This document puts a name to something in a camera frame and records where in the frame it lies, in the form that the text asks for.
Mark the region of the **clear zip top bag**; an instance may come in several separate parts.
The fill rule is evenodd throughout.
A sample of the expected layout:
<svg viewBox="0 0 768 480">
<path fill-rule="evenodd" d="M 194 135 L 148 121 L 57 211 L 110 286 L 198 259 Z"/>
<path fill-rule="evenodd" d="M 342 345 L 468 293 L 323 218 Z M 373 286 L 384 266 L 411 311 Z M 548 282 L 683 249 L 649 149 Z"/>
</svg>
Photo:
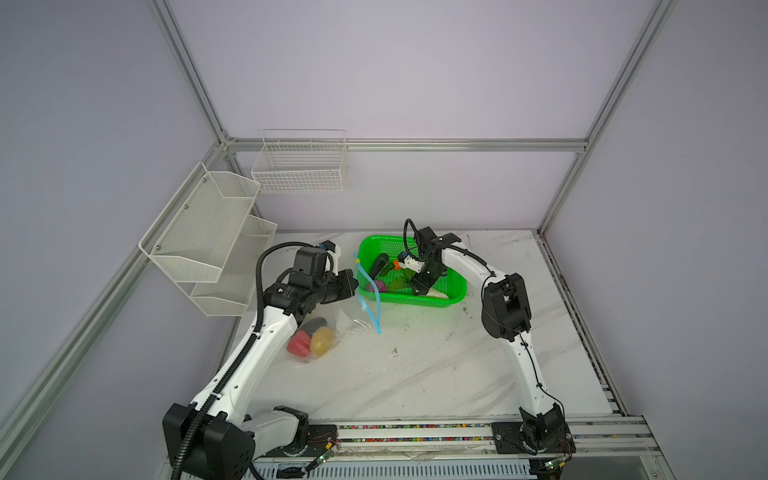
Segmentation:
<svg viewBox="0 0 768 480">
<path fill-rule="evenodd" d="M 352 272 L 354 273 L 355 278 L 358 280 L 359 286 L 356 290 L 355 296 L 352 298 L 354 298 L 359 303 L 359 306 L 357 308 L 341 308 L 340 306 L 336 306 L 331 309 L 322 310 L 319 316 L 314 316 L 302 321 L 303 323 L 305 320 L 310 320 L 316 317 L 324 317 L 328 322 L 327 327 L 331 328 L 335 332 L 336 338 L 334 347 L 336 347 L 339 342 L 347 336 L 364 335 L 366 333 L 370 333 L 371 331 L 375 331 L 377 334 L 382 333 L 382 302 L 379 299 L 380 292 L 376 289 L 375 280 L 372 279 L 360 265 L 360 261 L 358 260 L 357 256 L 358 253 L 356 252 L 355 267 L 352 269 Z M 298 326 L 297 331 L 299 331 L 302 323 Z M 308 358 L 298 359 L 302 359 L 303 361 L 312 361 L 318 358 L 320 357 L 315 357 L 311 354 Z"/>
</svg>

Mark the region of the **black toy avocado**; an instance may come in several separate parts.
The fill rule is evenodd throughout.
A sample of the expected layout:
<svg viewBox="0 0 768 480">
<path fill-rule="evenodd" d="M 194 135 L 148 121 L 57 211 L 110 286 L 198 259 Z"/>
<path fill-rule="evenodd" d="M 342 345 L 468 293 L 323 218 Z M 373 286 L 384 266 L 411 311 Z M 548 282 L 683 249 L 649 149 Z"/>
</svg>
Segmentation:
<svg viewBox="0 0 768 480">
<path fill-rule="evenodd" d="M 305 320 L 300 326 L 299 330 L 306 332 L 310 337 L 312 337 L 319 328 L 326 327 L 327 325 L 328 322 L 324 317 L 316 317 L 310 320 Z"/>
</svg>

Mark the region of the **yellow toy potato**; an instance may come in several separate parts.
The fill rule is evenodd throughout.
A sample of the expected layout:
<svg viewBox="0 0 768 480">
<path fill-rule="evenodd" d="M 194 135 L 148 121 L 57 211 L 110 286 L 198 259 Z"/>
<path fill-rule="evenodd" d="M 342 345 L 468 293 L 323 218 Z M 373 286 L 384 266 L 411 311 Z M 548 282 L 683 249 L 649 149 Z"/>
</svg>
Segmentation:
<svg viewBox="0 0 768 480">
<path fill-rule="evenodd" d="M 310 340 L 310 351 L 315 357 L 322 357 L 328 353 L 335 343 L 335 332 L 327 327 L 319 327 L 312 335 Z"/>
</svg>

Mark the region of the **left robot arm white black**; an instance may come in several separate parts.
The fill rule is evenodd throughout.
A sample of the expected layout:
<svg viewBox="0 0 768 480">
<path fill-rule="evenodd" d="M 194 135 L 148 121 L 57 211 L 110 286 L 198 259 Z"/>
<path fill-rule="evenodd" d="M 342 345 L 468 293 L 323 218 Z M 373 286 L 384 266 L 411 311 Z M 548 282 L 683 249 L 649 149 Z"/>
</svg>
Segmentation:
<svg viewBox="0 0 768 480">
<path fill-rule="evenodd" d="M 345 269 L 316 275 L 307 284 L 274 283 L 266 290 L 237 352 L 189 404 L 174 404 L 165 414 L 172 478 L 240 479 L 261 456 L 276 451 L 293 456 L 307 449 L 307 413 L 281 405 L 251 416 L 248 408 L 299 323 L 319 304 L 353 297 L 357 287 L 353 272 Z"/>
</svg>

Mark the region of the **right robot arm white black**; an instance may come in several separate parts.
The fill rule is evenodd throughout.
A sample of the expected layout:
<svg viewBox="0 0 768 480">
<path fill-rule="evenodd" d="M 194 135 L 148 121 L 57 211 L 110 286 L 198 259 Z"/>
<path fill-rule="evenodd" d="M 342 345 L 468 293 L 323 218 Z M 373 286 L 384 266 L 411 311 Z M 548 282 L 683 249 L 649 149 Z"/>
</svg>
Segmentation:
<svg viewBox="0 0 768 480">
<path fill-rule="evenodd" d="M 531 454 L 547 451 L 567 427 L 563 403 L 551 394 L 531 346 L 532 309 L 523 277 L 491 266 L 467 249 L 453 234 L 417 229 L 412 220 L 403 229 L 401 266 L 414 272 L 410 288 L 417 296 L 429 294 L 450 270 L 476 289 L 480 320 L 486 333 L 506 343 L 520 388 L 522 426 L 516 444 Z"/>
</svg>

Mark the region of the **white toy radish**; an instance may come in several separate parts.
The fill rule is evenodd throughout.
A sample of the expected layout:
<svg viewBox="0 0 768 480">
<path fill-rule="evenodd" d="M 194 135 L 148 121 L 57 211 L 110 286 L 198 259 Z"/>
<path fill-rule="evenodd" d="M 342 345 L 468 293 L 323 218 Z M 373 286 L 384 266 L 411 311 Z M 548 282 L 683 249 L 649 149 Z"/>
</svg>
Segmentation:
<svg viewBox="0 0 768 480">
<path fill-rule="evenodd" d="M 437 298 L 437 299 L 448 299 L 448 295 L 437 290 L 436 288 L 430 288 L 426 293 L 425 296 L 428 298 Z"/>
</svg>

